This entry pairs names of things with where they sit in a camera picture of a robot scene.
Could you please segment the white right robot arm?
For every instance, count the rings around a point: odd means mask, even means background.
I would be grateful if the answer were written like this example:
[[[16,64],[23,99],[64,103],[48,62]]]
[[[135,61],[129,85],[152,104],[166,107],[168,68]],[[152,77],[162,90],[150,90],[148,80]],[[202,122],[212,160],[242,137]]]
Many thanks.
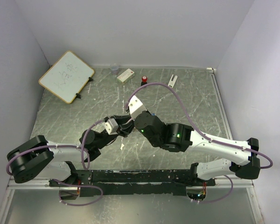
[[[218,156],[218,160],[193,165],[194,171],[189,173],[189,182],[193,185],[228,174],[248,180],[255,180],[259,176],[260,160],[256,155],[259,142],[255,138],[247,141],[233,141],[213,135],[206,138],[191,126],[165,124],[147,111],[135,118],[134,126],[153,147],[174,153],[191,149]]]

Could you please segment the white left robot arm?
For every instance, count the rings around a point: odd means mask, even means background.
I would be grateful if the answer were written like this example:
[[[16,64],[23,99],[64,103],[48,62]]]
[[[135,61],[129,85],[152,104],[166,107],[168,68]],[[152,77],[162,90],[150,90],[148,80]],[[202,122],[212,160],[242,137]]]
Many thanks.
[[[117,137],[127,137],[133,130],[130,115],[113,115],[97,121],[103,124],[101,132],[85,130],[78,145],[54,143],[37,135],[7,154],[7,173],[16,183],[34,178],[58,179],[66,186],[77,183],[74,162],[81,162],[88,169],[90,162],[101,155],[100,150],[112,144]]]

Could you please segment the white cardboard box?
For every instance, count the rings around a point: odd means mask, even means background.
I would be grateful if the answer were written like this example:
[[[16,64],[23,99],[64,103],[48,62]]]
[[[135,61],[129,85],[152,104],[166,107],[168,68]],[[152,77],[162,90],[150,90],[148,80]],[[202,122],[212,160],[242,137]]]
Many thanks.
[[[117,81],[121,84],[127,83],[131,78],[133,78],[135,72],[131,69],[126,69],[122,74],[117,77]]]

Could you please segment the red black stamp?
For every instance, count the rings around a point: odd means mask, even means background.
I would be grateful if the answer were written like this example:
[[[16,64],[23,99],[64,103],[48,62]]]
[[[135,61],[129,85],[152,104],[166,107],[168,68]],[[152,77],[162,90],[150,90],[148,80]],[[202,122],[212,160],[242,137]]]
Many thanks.
[[[147,76],[142,76],[141,78],[141,86],[146,85],[147,84]]]

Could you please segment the white plastic clip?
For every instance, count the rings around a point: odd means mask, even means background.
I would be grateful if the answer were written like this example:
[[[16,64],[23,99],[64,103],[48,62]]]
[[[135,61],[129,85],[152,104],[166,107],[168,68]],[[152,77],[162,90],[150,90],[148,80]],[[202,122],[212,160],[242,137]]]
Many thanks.
[[[175,83],[176,83],[176,81],[177,81],[177,79],[178,79],[178,76],[172,74],[172,75],[171,75],[171,78],[170,78],[170,80],[169,80],[169,82],[168,82],[168,86],[169,86],[170,88],[173,88],[174,85],[175,85]]]

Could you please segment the clear plastic cup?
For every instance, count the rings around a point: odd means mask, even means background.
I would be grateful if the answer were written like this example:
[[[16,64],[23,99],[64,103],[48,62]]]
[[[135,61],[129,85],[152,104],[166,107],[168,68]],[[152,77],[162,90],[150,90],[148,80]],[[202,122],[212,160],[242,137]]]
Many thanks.
[[[111,70],[112,74],[117,75],[119,72],[119,66],[114,63],[114,64],[110,65],[110,70]]]

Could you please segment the wood framed whiteboard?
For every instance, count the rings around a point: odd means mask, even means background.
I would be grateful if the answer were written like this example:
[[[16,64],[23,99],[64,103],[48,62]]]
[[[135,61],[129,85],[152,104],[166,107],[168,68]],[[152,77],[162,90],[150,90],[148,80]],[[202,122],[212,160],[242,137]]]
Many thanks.
[[[95,71],[72,51],[61,58],[39,79],[39,84],[63,102],[71,104],[81,98],[80,91],[92,81]]]

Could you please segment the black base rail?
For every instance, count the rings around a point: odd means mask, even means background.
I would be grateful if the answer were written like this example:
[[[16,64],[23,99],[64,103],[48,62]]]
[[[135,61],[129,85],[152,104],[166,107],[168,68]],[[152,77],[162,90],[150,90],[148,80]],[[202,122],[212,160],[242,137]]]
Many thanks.
[[[214,178],[201,180],[192,169],[165,170],[76,170],[63,181],[70,185],[80,185],[81,197],[100,195],[98,189],[86,188],[85,185],[102,189],[104,195],[133,194],[172,194],[186,196],[187,187],[215,186]]]

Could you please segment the white corner bracket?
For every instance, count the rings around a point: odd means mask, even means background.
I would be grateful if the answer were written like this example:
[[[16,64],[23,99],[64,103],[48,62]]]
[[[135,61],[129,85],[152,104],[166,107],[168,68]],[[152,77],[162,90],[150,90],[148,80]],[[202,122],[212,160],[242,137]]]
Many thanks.
[[[214,69],[214,68],[211,68],[211,67],[208,67],[206,68],[209,72],[212,72],[212,73],[215,73],[217,71],[217,69]]]

